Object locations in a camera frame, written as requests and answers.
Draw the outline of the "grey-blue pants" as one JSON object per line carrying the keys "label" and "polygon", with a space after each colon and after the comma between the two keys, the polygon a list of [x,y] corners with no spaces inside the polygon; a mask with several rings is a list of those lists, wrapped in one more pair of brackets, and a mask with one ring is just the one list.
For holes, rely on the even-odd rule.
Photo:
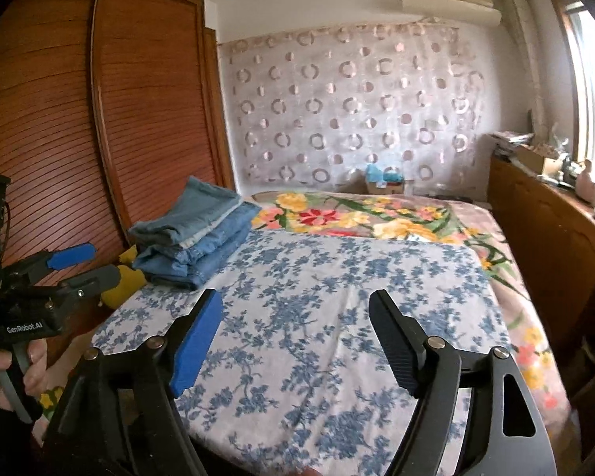
{"label": "grey-blue pants", "polygon": [[231,189],[190,176],[181,196],[167,213],[153,220],[138,221],[129,232],[144,244],[174,246],[199,240],[242,201]]}

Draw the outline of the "yellow plush toy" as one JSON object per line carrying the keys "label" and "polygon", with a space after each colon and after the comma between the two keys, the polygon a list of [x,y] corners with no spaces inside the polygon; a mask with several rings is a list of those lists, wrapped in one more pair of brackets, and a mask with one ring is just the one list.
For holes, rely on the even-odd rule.
{"label": "yellow plush toy", "polygon": [[101,295],[102,303],[110,309],[117,309],[146,285],[147,279],[140,270],[133,268],[133,262],[138,256],[137,246],[133,245],[119,256],[117,268],[120,273],[120,282],[113,288],[106,290]]}

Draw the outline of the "folded blue jeans stack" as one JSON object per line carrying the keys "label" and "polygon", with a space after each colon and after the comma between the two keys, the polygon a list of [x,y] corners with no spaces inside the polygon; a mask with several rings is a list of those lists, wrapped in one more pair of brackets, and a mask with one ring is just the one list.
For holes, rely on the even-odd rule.
{"label": "folded blue jeans stack", "polygon": [[146,279],[155,284],[200,289],[247,240],[252,220],[260,211],[260,206],[244,201],[228,214],[237,217],[240,222],[222,243],[203,241],[190,248],[181,248],[179,245],[142,247],[133,262],[133,268],[142,271]]}

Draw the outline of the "blue floral white bedsheet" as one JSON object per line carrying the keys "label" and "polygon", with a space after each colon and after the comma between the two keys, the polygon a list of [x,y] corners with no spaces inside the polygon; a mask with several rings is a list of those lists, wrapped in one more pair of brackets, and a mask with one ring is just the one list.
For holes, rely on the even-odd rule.
{"label": "blue floral white bedsheet", "polygon": [[253,231],[209,286],[223,317],[176,405],[212,475],[385,473],[416,402],[370,324],[376,290],[453,347],[509,345],[464,246]]}

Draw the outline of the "folded light grey jeans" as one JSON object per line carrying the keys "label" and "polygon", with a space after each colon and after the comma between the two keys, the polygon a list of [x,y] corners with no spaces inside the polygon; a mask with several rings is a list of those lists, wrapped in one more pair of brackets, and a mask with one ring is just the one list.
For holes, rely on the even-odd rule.
{"label": "folded light grey jeans", "polygon": [[186,238],[179,243],[181,248],[190,248],[203,241],[215,241],[218,244],[226,240],[236,229],[240,220],[235,216],[228,216],[220,223],[211,224],[192,238]]}

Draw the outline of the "blue item on box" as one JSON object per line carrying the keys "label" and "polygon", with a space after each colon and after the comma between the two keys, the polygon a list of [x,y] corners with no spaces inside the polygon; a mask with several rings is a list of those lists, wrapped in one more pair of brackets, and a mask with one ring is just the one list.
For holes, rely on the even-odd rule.
{"label": "blue item on box", "polygon": [[364,179],[369,194],[390,196],[404,192],[404,177],[396,168],[388,167],[382,170],[377,165],[368,165]]}

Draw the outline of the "colourful floral pink blanket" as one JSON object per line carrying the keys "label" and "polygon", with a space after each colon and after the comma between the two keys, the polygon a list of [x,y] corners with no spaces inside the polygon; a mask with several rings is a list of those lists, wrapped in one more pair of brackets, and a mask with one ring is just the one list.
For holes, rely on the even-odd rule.
{"label": "colourful floral pink blanket", "polygon": [[[299,192],[259,194],[249,202],[261,207],[252,220],[249,234],[286,231],[441,243],[473,250],[509,331],[509,345],[504,347],[524,375],[550,439],[559,443],[563,437],[574,434],[571,405],[541,320],[524,288],[511,250],[486,209],[423,198]],[[205,287],[209,287],[209,281],[193,290],[155,284],[147,279],[146,285],[115,309],[101,327],[77,338],[69,350],[80,353],[83,347],[96,346],[105,353],[118,353],[134,348],[150,334],[164,331],[177,316],[187,312]]]}

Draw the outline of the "long brown wooden cabinet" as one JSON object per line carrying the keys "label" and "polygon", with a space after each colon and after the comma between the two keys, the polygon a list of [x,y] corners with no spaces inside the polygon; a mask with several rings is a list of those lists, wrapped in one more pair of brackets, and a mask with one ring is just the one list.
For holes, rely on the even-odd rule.
{"label": "long brown wooden cabinet", "polygon": [[568,192],[497,157],[488,201],[571,399],[595,397],[595,220]]}

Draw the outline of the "brown wooden louvred wardrobe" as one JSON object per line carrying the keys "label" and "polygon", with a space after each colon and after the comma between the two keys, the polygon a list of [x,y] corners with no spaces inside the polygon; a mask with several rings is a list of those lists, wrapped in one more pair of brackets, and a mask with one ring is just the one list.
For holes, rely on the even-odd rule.
{"label": "brown wooden louvred wardrobe", "polygon": [[97,264],[190,177],[233,188],[205,0],[0,0],[2,261],[93,244]]}

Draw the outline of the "cardboard box on cabinet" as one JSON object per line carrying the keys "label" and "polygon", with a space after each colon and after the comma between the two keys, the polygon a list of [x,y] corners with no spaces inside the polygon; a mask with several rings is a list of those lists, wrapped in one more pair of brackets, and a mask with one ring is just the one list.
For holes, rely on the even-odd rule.
{"label": "cardboard box on cabinet", "polygon": [[555,176],[563,165],[562,155],[547,144],[519,145],[514,151],[516,159],[536,175]]}

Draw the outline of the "pink bottle on cabinet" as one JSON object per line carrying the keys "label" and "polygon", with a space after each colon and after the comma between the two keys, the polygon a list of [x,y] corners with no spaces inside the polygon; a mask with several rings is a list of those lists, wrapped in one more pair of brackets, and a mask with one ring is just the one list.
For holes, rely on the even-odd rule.
{"label": "pink bottle on cabinet", "polygon": [[578,174],[575,183],[575,193],[580,200],[595,207],[595,182],[592,180],[592,161],[583,161],[583,170]]}

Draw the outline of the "circle-patterned sheer curtain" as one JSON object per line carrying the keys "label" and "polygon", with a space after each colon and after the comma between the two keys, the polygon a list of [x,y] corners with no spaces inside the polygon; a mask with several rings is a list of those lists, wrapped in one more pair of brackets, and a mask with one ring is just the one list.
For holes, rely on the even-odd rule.
{"label": "circle-patterned sheer curtain", "polygon": [[356,191],[382,174],[414,194],[473,197],[485,76],[467,29],[354,25],[222,44],[236,184]]}

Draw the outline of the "wooden framed window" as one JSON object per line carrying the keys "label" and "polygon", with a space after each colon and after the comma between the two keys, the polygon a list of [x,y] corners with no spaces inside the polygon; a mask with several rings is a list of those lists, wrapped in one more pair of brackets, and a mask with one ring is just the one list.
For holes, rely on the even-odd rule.
{"label": "wooden framed window", "polygon": [[595,170],[595,18],[583,0],[551,0],[570,50],[577,107],[576,157]]}

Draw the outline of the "white wall air conditioner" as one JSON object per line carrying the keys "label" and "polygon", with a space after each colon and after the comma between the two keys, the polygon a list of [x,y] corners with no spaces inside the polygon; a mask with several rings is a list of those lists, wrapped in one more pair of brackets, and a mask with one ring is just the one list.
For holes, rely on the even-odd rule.
{"label": "white wall air conditioner", "polygon": [[463,21],[467,24],[497,27],[502,13],[493,0],[402,0],[403,11],[425,17]]}

